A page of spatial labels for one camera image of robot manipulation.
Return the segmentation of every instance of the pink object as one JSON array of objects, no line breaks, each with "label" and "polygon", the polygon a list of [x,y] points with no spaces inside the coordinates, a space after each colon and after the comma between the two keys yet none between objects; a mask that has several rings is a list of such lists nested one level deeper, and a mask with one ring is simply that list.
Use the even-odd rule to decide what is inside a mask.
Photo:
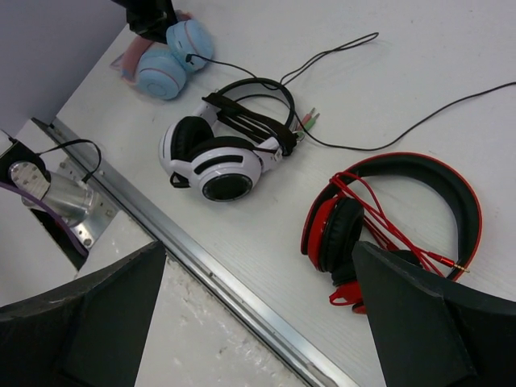
[{"label": "pink object", "polygon": [[135,83],[135,72],[138,66],[139,59],[142,55],[152,46],[154,42],[136,36],[135,39],[129,44],[129,47],[124,52],[122,57],[121,73],[122,79],[129,84],[134,85]]},{"label": "pink object", "polygon": [[[183,12],[181,10],[176,11],[177,20],[184,22],[192,18],[192,14],[189,12]],[[136,83],[135,73],[138,67],[139,59],[142,55],[154,44],[151,40],[136,36],[135,39],[129,44],[127,50],[111,63],[110,67],[113,69],[120,68],[122,79],[129,85]]]}]

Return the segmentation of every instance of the gray wall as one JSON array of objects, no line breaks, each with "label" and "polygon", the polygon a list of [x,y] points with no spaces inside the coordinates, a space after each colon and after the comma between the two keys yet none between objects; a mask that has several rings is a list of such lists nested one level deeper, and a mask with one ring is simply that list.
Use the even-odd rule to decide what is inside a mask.
[{"label": "gray wall", "polygon": [[124,23],[111,0],[2,0],[0,127],[49,122]]}]

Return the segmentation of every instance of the red ear cup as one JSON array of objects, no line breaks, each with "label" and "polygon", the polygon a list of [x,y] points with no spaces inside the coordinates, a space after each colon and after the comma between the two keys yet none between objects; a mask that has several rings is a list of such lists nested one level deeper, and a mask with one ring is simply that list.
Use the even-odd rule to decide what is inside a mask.
[{"label": "red ear cup", "polygon": [[364,226],[364,208],[355,199],[341,198],[331,212],[319,249],[319,266],[334,272],[344,262],[352,263],[352,251]]},{"label": "red ear cup", "polygon": [[330,217],[331,212],[339,200],[341,199],[332,198],[326,200],[317,209],[317,214],[315,215],[314,221],[312,222],[312,226],[309,230],[306,231],[309,234],[306,252],[308,253],[308,257],[317,270],[322,271],[322,268],[319,266],[319,249],[321,247],[321,241],[323,240],[324,229],[326,228],[326,223]]},{"label": "red ear cup", "polygon": [[317,270],[332,272],[359,239],[364,224],[364,208],[351,198],[326,200],[314,217],[308,237],[308,257]]}]

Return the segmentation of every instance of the white headphones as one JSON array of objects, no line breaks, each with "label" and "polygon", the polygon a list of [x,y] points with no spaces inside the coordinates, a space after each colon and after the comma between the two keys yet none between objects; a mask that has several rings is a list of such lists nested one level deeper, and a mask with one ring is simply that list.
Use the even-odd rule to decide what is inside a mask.
[{"label": "white headphones", "polygon": [[[247,195],[262,173],[275,168],[293,151],[296,136],[289,129],[293,120],[286,126],[223,96],[249,83],[277,86],[275,81],[261,81],[239,81],[210,94],[191,116],[169,127],[161,138],[159,152],[161,166],[174,188],[198,189],[215,202],[233,201]],[[291,95],[287,100],[293,102]],[[215,137],[212,127],[217,121],[256,145],[241,137]]]}]

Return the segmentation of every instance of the aluminum edge strip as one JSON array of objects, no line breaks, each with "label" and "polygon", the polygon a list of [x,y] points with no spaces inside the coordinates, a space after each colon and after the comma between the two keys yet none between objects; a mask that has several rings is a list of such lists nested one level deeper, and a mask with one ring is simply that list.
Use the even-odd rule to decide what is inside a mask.
[{"label": "aluminum edge strip", "polygon": [[[78,138],[59,119],[49,127],[36,121],[58,144]],[[96,152],[88,145],[73,145],[64,150],[84,170],[96,165]],[[102,162],[94,180],[308,385],[358,386],[107,162]]]}]

